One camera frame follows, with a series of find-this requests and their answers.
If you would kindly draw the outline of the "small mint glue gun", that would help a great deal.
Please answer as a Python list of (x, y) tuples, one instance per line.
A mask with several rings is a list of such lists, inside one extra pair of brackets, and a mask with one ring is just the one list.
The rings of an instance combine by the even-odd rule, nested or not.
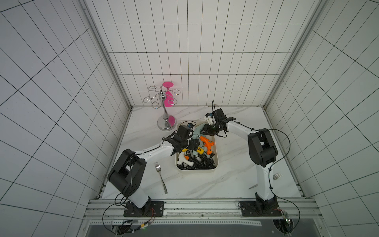
[(198, 138), (200, 138), (200, 136), (201, 136), (200, 132), (202, 131), (202, 129), (203, 129), (204, 126), (205, 126), (205, 123), (202, 123), (202, 124), (198, 125), (195, 128), (195, 130), (194, 130), (193, 135), (192, 135), (191, 138), (192, 139), (198, 139)]

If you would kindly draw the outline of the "cream plastic storage box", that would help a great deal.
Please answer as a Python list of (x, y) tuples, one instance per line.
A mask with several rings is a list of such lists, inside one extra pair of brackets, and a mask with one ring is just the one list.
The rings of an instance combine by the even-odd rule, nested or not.
[[(183, 121), (181, 122), (181, 125), (184, 125), (184, 126), (187, 126), (187, 124), (191, 122), (194, 124), (194, 128), (192, 129), (192, 135), (193, 135), (193, 132), (195, 130), (195, 128), (202, 124), (202, 123), (205, 123), (207, 124), (206, 122), (204, 121), (192, 121), (192, 120), (187, 120), (187, 121)], [(177, 165), (177, 161), (178, 161), (178, 155), (180, 153), (183, 153), (182, 151), (180, 151), (179, 153), (176, 154), (176, 161), (175, 161), (175, 165), (176, 167), (183, 171), (183, 172), (211, 172), (213, 171), (214, 169), (216, 169), (216, 167), (218, 166), (218, 157), (217, 157), (217, 151), (216, 151), (216, 141), (215, 141), (215, 138), (213, 136), (208, 136), (208, 135), (201, 135), (201, 136), (204, 136), (206, 138), (208, 138), (209, 140), (213, 141), (214, 142), (214, 146), (212, 146), (212, 154), (211, 155), (207, 155), (207, 148), (205, 147), (204, 143), (200, 140), (199, 138), (199, 141), (200, 141), (200, 148), (202, 148), (204, 150), (204, 153), (202, 155), (200, 154), (193, 154), (192, 152), (185, 152), (184, 155), (186, 156), (186, 159), (188, 159), (190, 162), (194, 162), (194, 165), (193, 167), (190, 167), (186, 164), (183, 164), (183, 165)]]

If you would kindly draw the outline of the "yellow glue gun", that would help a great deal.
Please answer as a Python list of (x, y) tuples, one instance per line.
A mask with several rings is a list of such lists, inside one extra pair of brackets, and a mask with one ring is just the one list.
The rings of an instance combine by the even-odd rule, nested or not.
[(193, 154), (200, 154), (200, 155), (202, 155), (204, 153), (204, 150), (202, 148), (198, 147), (197, 150), (183, 149), (182, 152), (183, 153), (185, 153), (185, 152), (192, 152)]

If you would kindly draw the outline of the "white glue gun orange trigger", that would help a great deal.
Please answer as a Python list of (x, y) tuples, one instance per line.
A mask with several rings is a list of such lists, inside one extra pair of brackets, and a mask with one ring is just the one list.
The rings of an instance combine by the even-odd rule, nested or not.
[(178, 155), (177, 165), (183, 165), (183, 164), (193, 167), (194, 162), (190, 162), (188, 159), (186, 159), (186, 156), (184, 155), (184, 153), (180, 153)]

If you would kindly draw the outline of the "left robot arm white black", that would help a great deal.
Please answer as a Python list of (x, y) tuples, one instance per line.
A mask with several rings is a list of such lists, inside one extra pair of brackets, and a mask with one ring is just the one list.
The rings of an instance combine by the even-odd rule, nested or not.
[(197, 150), (199, 141), (192, 139), (194, 121), (162, 139), (162, 142), (140, 152), (124, 150), (108, 174), (108, 181), (139, 209), (149, 208), (151, 198), (140, 188), (148, 162), (173, 156), (183, 149)]

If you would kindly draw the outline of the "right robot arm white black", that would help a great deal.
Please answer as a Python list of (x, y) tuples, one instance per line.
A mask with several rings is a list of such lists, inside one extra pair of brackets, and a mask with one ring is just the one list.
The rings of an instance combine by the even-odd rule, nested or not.
[(277, 206), (277, 196), (273, 192), (271, 181), (273, 179), (272, 166), (276, 162), (278, 150), (270, 131), (266, 128), (253, 129), (229, 117), (224, 121), (206, 124), (201, 134), (214, 136), (220, 131), (233, 133), (248, 143), (249, 156), (257, 166), (258, 189), (256, 191), (257, 209), (263, 211)]

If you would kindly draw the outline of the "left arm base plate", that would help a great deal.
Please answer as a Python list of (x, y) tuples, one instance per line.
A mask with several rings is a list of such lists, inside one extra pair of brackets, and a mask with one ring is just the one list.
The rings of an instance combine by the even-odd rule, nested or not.
[(143, 207), (138, 208), (135, 204), (128, 201), (124, 208), (124, 217), (162, 217), (164, 211), (163, 201), (149, 200)]

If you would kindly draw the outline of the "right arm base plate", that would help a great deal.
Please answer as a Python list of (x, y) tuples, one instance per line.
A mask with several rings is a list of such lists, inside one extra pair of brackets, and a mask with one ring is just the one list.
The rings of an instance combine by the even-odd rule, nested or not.
[(275, 208), (263, 209), (256, 201), (239, 201), (238, 207), (243, 217), (281, 217), (282, 212)]

